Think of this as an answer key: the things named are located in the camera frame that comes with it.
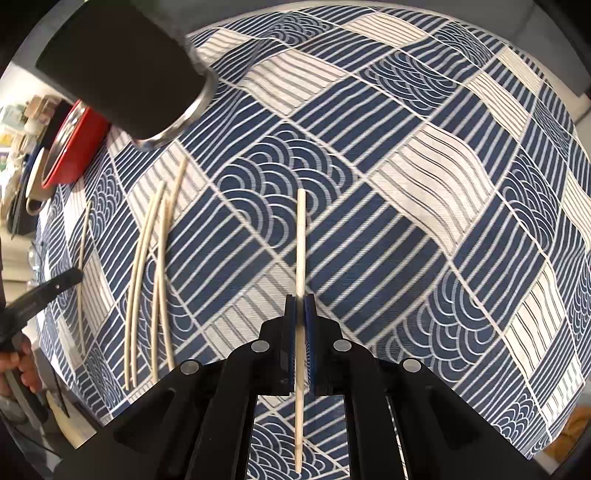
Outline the person's left hand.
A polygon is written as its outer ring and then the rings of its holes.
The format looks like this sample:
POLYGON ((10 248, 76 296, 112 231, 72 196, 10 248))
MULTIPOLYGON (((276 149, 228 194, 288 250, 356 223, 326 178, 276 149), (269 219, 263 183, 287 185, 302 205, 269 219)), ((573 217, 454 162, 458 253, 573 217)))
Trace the person's left hand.
POLYGON ((19 353, 0 353, 0 394, 2 397, 13 398, 14 395, 5 376, 8 371, 16 372, 22 383, 31 392, 39 393, 42 390, 43 385, 35 364, 31 342, 26 335, 22 337, 19 353))

